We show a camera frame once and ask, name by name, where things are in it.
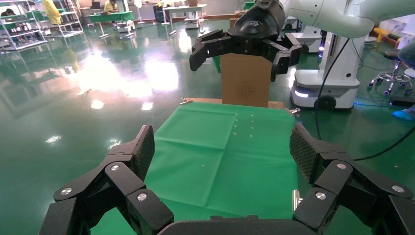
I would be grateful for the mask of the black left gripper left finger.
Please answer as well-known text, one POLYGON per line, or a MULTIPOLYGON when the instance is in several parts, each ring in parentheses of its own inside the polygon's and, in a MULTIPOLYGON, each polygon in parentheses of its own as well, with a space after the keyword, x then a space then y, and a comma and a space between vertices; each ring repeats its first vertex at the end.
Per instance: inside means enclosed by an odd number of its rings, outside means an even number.
POLYGON ((136 234, 158 234, 174 215, 144 182, 154 153, 153 128, 144 125, 134 140, 112 147, 96 168, 54 193, 40 234, 89 235, 112 209, 136 234))

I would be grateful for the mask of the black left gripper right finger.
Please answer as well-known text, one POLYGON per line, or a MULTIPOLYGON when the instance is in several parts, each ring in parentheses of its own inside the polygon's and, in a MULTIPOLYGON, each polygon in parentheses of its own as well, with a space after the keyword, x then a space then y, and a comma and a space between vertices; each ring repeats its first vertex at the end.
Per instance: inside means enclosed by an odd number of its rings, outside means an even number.
POLYGON ((374 235, 414 234, 415 202, 409 188, 363 167, 340 145, 314 138, 300 123, 292 130, 289 150, 312 186, 294 210, 296 221, 321 235, 342 206, 374 235))

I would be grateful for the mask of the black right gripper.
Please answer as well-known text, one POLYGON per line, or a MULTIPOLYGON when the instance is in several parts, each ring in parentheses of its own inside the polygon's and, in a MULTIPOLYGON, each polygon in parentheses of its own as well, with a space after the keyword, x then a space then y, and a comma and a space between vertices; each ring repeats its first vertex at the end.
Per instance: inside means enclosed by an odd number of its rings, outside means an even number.
POLYGON ((285 19, 280 1, 256 1, 227 33, 217 29, 195 39, 189 57, 190 69, 196 71, 207 58, 231 52, 264 55, 272 63, 270 81, 275 82, 278 75, 286 74, 289 67, 299 63, 302 50, 302 45, 292 33, 278 39, 285 19))

